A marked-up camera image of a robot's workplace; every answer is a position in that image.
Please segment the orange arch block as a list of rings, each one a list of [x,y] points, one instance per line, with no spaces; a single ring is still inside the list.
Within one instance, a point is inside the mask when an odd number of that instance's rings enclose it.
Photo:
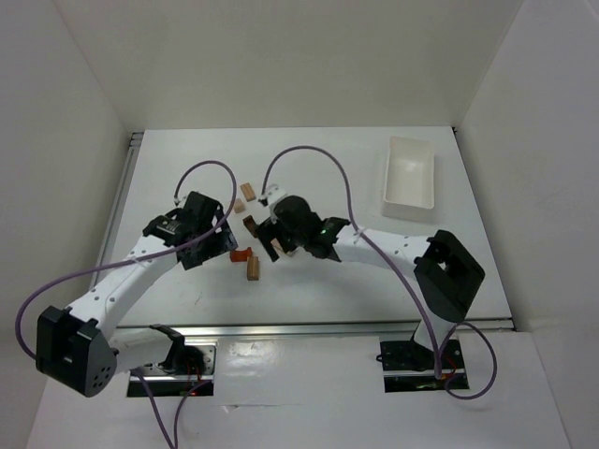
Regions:
[[[229,259],[232,263],[247,262],[253,256],[251,247],[244,250],[233,250],[229,253]]]

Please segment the dark brown notched block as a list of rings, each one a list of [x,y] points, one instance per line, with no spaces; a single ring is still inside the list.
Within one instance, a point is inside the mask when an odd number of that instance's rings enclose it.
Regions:
[[[257,238],[257,224],[252,215],[248,215],[242,219],[243,225],[248,230],[248,232],[256,239]]]

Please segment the striped light wood block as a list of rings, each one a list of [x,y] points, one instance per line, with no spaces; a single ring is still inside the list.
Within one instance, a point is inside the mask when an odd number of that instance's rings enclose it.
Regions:
[[[246,263],[246,279],[254,282],[260,279],[260,264],[257,256],[250,256]]]

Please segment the white plastic bin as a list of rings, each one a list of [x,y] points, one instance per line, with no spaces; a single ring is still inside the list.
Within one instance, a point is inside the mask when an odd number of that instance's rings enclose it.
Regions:
[[[432,143],[415,138],[389,139],[382,215],[387,218],[428,222],[435,206]]]

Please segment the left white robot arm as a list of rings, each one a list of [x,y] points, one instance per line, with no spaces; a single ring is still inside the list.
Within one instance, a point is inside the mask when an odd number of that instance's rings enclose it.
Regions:
[[[114,375],[144,366],[202,375],[205,355],[169,326],[150,325],[122,336],[114,332],[173,268],[196,268],[236,247],[223,205],[190,193],[182,207],[149,222],[122,266],[67,307],[49,306],[41,313],[37,370],[87,398],[99,394]]]

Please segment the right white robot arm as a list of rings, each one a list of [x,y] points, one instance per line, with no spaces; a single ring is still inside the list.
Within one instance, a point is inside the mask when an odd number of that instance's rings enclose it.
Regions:
[[[441,376],[441,352],[455,325],[464,321],[486,277],[484,269],[449,231],[432,237],[404,236],[351,221],[320,218],[299,196],[268,192],[259,203],[270,216],[256,235],[272,261],[272,242],[286,253],[298,248],[317,259],[361,263],[394,271],[421,314],[412,342],[431,353],[435,376]]]

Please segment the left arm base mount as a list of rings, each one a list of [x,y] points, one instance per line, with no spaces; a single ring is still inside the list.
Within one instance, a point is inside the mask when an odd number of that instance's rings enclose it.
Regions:
[[[146,364],[140,368],[155,397],[182,398],[194,387],[197,389],[191,393],[192,397],[213,395],[216,341],[191,339],[187,345],[194,351],[175,369],[164,370],[159,364]]]

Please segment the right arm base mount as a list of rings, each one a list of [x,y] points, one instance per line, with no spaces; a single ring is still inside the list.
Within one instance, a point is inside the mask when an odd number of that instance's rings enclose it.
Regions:
[[[376,361],[382,366],[386,393],[444,390],[446,380],[451,380],[450,385],[458,390],[469,388],[458,340],[450,340],[443,350],[440,380],[434,376],[432,352],[411,340],[381,341]]]

